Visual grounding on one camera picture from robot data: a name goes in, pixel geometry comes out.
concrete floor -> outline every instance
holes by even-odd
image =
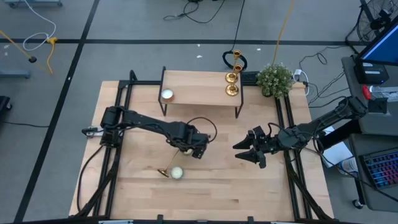
[[[198,43],[203,39],[234,38],[242,0],[227,0],[209,24],[196,24],[187,18],[168,22],[162,20],[166,15],[180,14],[185,2],[101,0],[88,38],[195,39]],[[8,44],[0,44],[1,68],[27,69],[32,73],[32,78],[28,80],[0,79],[0,95],[10,96],[14,105],[6,117],[8,121],[49,124],[93,3],[94,0],[67,0],[63,1],[61,8],[35,7],[39,14],[57,24],[55,36],[75,40],[74,44],[57,44],[51,60],[53,75],[30,64],[13,46],[4,49]],[[192,16],[206,20],[220,3],[204,0]],[[276,40],[289,4],[289,0],[246,1],[238,39]],[[282,40],[298,42],[281,45],[277,61],[294,70],[303,56],[312,55],[325,47],[316,41],[343,41],[356,21],[358,6],[359,1],[356,0],[297,1]],[[51,24],[23,5],[11,9],[0,2],[0,19],[7,21],[0,28],[16,39],[26,38],[35,32],[52,31]],[[164,65],[175,70],[227,71],[221,55],[230,47],[230,44],[85,44],[24,221],[67,217],[86,144],[80,130],[91,123],[102,81],[126,79],[130,69],[136,72],[138,79],[158,80]],[[235,48],[242,50],[248,59],[248,70],[260,70],[272,61],[275,46],[237,45]],[[46,44],[32,54],[45,65],[49,52],[50,46]],[[323,87],[342,71],[340,58],[351,54],[347,47],[327,50],[324,55],[328,65],[310,58],[302,64],[303,69],[310,82]],[[327,93],[346,87],[345,78],[342,78]],[[348,94],[347,90],[319,99],[314,105]],[[311,114],[317,118],[334,106],[311,110]],[[0,223],[14,220],[46,131],[45,128],[1,126]],[[334,169],[325,169],[325,176],[336,218],[359,223],[392,223],[397,220],[396,213],[355,209],[351,204],[357,198],[354,181],[342,177]]]

wooden tabletop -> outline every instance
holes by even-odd
[[[171,102],[161,100],[167,104],[240,106],[241,82],[238,80],[235,83],[239,88],[236,96],[227,95],[225,88],[229,83],[225,80],[226,74],[226,72],[166,70],[163,90],[172,90],[174,99]]]
[[[118,82],[103,82],[93,125],[99,125],[105,108],[114,104],[117,86]],[[159,86],[133,86],[129,109],[168,122],[186,122],[204,116],[217,125],[217,138],[208,145],[202,159],[178,154],[172,166],[183,167],[185,175],[182,180],[173,180],[165,178],[156,169],[167,166],[176,148],[166,144],[165,137],[156,133],[142,129],[126,132],[111,218],[153,220],[163,214],[167,220],[244,221],[247,216],[253,216],[256,221],[294,220],[283,153],[266,154],[267,167],[260,169],[258,165],[236,159],[234,155],[242,150],[232,149],[244,139],[248,129],[261,125],[267,133],[267,123],[277,123],[273,98],[263,97],[259,87],[245,86],[244,106],[238,119],[228,107],[199,105],[173,105],[163,117],[157,102],[158,94]],[[301,84],[294,85],[290,101],[295,123],[309,122],[310,112]],[[207,121],[197,120],[192,124],[201,133],[212,136],[215,133]],[[273,134],[277,132],[277,128],[272,130]],[[99,141],[100,138],[87,141],[82,164],[99,148]],[[301,155],[308,190],[319,206],[333,216],[319,156],[305,150]],[[81,205],[98,186],[103,156],[104,150],[86,168]],[[103,200],[100,214],[104,207]],[[75,193],[70,214],[76,212]],[[302,203],[300,212],[304,217]]]

white cable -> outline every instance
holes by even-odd
[[[294,71],[294,74],[293,74],[293,80],[294,80],[294,82],[296,83],[297,80],[300,80],[301,74],[304,74],[306,82],[309,83],[310,81],[308,80],[307,74],[306,74],[303,70],[301,70],[301,69],[296,69],[296,71]],[[305,93],[305,95],[307,96],[309,93],[310,93],[310,88],[307,87],[307,92]]]
[[[51,37],[54,35],[55,31],[57,30],[57,25],[56,25],[54,22],[52,22],[52,21],[50,21],[50,20],[44,18],[43,16],[41,16],[39,13],[35,12],[35,11],[32,9],[32,7],[29,5],[29,3],[27,2],[27,0],[24,0],[24,1],[25,1],[25,3],[27,4],[27,7],[29,7],[29,9],[30,9],[34,14],[36,14],[36,15],[39,16],[40,18],[42,18],[42,19],[44,19],[45,21],[47,21],[47,22],[49,22],[49,23],[51,23],[51,24],[54,25],[54,31],[51,33],[51,35],[49,35],[49,34],[47,34],[47,33],[45,33],[45,32],[39,32],[39,33],[36,33],[36,34],[31,35],[30,37],[28,37],[28,38],[26,38],[26,39],[24,40],[24,42],[22,43],[23,48],[24,48],[26,51],[32,51],[32,50],[36,50],[36,49],[38,49],[39,47],[41,47],[49,38],[51,38]],[[32,37],[37,36],[37,35],[41,35],[41,34],[43,34],[43,35],[46,36],[45,40],[43,40],[43,42],[42,42],[41,44],[39,44],[38,46],[34,47],[33,49],[27,49],[26,46],[25,46],[26,42],[27,42],[29,39],[31,39]]]

fan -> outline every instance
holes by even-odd
[[[362,5],[356,26],[359,40],[372,41],[397,15],[398,0],[370,0]]]

potted plant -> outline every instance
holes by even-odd
[[[292,89],[292,71],[283,63],[267,65],[257,74],[257,85],[264,96],[280,98]]]

